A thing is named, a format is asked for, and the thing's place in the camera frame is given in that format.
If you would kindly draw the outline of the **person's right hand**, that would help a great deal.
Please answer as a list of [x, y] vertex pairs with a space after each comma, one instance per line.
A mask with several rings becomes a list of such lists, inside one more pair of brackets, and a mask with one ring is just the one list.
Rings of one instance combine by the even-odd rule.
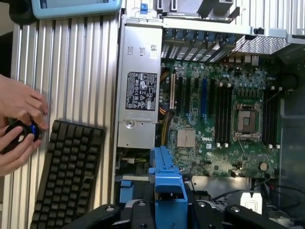
[[[5, 133], [7, 127], [0, 129], [0, 150], [2, 151], [8, 146], [19, 134], [22, 132], [20, 126], [15, 127], [7, 134]], [[6, 176], [16, 169], [24, 165], [34, 151], [38, 149], [41, 140], [33, 141], [34, 135], [29, 134], [23, 142], [16, 146], [13, 150], [0, 155], [0, 176]]]

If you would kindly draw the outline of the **person's left hand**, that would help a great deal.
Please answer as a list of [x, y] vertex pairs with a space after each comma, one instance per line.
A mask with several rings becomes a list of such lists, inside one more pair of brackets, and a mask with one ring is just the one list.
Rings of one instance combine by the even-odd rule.
[[47, 129], [44, 116], [48, 113], [48, 104], [42, 94], [29, 86], [0, 76], [0, 114], [15, 118], [26, 125], [34, 121], [40, 128]]

